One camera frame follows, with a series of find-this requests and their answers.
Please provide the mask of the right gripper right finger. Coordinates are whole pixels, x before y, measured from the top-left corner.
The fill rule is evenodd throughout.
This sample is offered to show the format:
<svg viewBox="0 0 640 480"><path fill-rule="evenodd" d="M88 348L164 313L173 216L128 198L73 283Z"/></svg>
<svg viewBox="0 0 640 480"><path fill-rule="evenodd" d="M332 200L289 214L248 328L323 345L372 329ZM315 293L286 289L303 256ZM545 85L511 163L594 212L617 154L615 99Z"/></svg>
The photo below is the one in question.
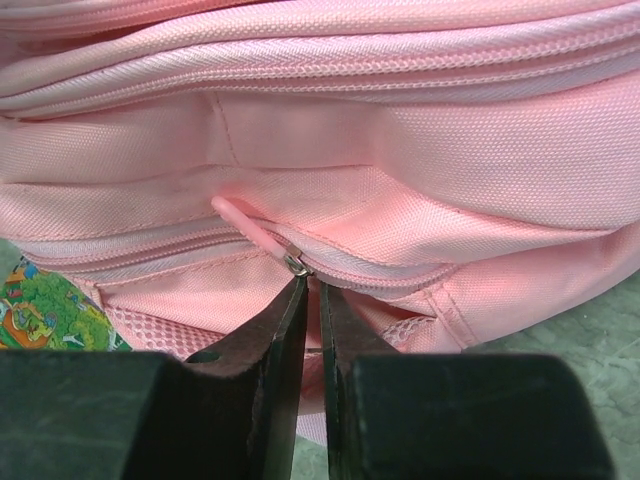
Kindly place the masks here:
<svg viewBox="0 0 640 480"><path fill-rule="evenodd" d="M540 354L403 354L320 290L333 479L612 479L571 368Z"/></svg>

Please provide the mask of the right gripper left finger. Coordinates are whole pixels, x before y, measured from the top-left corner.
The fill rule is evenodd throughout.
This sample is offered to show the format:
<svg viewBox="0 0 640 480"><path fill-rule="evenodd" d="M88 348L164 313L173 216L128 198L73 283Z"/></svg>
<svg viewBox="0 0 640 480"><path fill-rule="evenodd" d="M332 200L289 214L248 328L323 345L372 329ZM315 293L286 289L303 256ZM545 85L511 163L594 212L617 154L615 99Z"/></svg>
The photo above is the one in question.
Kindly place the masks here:
<svg viewBox="0 0 640 480"><path fill-rule="evenodd" d="M5 350L5 479L286 479L308 287L186 360L158 352Z"/></svg>

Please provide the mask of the pink student backpack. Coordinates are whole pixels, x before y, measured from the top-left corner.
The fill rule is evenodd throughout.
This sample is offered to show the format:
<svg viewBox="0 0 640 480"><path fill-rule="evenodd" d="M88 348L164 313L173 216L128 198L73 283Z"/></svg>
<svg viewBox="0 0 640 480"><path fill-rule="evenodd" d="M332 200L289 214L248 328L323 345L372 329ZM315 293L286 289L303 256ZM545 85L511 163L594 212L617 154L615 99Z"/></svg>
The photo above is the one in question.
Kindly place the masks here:
<svg viewBox="0 0 640 480"><path fill-rule="evenodd" d="M300 272L518 332L639 268L639 5L5 1L1 236L179 358Z"/></svg>

